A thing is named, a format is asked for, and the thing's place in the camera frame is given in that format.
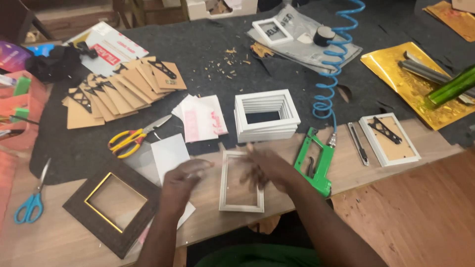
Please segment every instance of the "gold foil sheet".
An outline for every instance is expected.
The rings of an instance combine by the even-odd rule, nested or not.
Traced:
[[[439,88],[440,85],[400,68],[398,62],[405,60],[404,52],[406,51],[416,56],[427,67],[448,75],[412,42],[368,53],[361,57],[361,61],[396,91],[419,117],[434,130],[447,126],[475,111],[475,106],[466,106],[456,99],[435,110],[429,109],[425,105],[425,96],[432,90]]]
[[[465,40],[475,41],[475,17],[472,14],[454,10],[452,5],[446,1],[428,6],[423,10],[443,21]]]

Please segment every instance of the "black roll of tape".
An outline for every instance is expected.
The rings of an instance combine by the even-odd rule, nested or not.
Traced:
[[[336,36],[336,33],[332,31],[332,28],[328,26],[320,26],[317,28],[317,32],[313,37],[313,41],[316,45],[320,47],[327,47],[328,41],[333,40]]]

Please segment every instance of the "clear plastic sheet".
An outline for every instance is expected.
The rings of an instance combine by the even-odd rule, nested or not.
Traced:
[[[340,58],[327,56],[324,54],[324,51],[330,50],[334,52],[342,52],[342,50],[334,45],[329,45],[328,47],[323,48],[313,42],[315,32],[319,26],[322,26],[322,24],[300,14],[290,5],[286,5],[274,18],[294,37],[292,42],[269,47],[256,29],[252,28],[247,32],[247,35],[256,42],[269,47],[269,49],[275,53],[302,64],[316,72],[331,73],[335,71],[332,66],[322,64],[322,61],[336,62],[339,61]],[[283,36],[280,31],[275,29],[275,25],[263,24],[261,25],[261,28],[264,32],[267,32],[270,35],[269,37],[271,40],[282,38]],[[334,40],[343,41],[344,39],[337,35]],[[348,49],[348,53],[345,55],[345,61],[340,65],[340,67],[346,65],[363,50],[361,47],[352,43],[345,45],[345,47]]]

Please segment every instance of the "grey felt mat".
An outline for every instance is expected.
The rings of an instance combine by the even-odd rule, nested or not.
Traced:
[[[363,54],[414,41],[450,74],[455,74],[475,62],[475,44],[466,42],[428,14],[415,12],[415,8],[418,9],[415,4],[420,5],[422,1],[365,2],[366,10],[354,15],[360,26],[351,32],[354,43],[364,49]],[[351,8],[354,8],[354,5],[346,0],[321,0],[311,2],[298,10],[333,27],[349,25],[347,20],[335,16],[334,13]],[[139,114],[109,122],[105,126],[67,130],[67,109],[62,106],[61,100],[65,97],[66,90],[76,86],[88,73],[85,68],[78,70],[76,80],[55,84],[41,117],[30,170],[39,176],[47,159],[52,157],[45,180],[47,185],[88,178],[112,156],[107,149],[110,138],[124,130],[144,127],[169,114],[186,94],[217,95],[229,131],[229,134],[222,135],[217,140],[187,144],[191,155],[218,151],[219,142],[227,148],[237,144],[233,114],[236,94],[288,88],[302,121],[297,132],[304,133],[309,126],[323,129],[329,122],[318,120],[312,115],[312,104],[315,102],[313,96],[328,94],[325,90],[315,87],[316,83],[327,82],[317,73],[282,59],[265,59],[259,62],[249,56],[250,65],[235,63],[232,66],[224,60],[224,57],[229,57],[225,50],[233,47],[238,51],[234,61],[245,60],[246,53],[250,55],[248,49],[252,41],[244,33],[252,27],[252,21],[269,18],[277,12],[278,10],[272,10],[238,18],[216,21],[204,19],[124,31],[128,38],[150,51],[150,55],[158,56],[162,61],[175,62],[188,90],[174,92],[154,103],[152,107],[141,110]],[[227,78],[216,70],[216,66],[210,66],[211,61],[213,64],[220,62],[220,68],[227,73],[235,70],[237,76],[232,76],[232,80]],[[340,84],[347,86],[352,92],[352,100],[349,103],[338,93],[333,98],[338,124],[378,114],[381,107],[388,112],[394,112],[400,120],[416,116],[396,93],[359,61],[359,57],[343,68],[338,79]],[[473,124],[475,115],[470,115],[441,129],[440,132],[452,144],[470,145],[475,138],[469,134],[469,126]],[[173,117],[156,132],[161,138],[183,133],[183,124],[177,117]],[[157,141],[154,134],[150,134],[146,140],[151,143]]]

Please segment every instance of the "green shirt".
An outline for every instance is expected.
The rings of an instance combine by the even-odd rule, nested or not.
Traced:
[[[315,250],[271,244],[230,246],[215,251],[196,267],[315,267],[321,266]]]

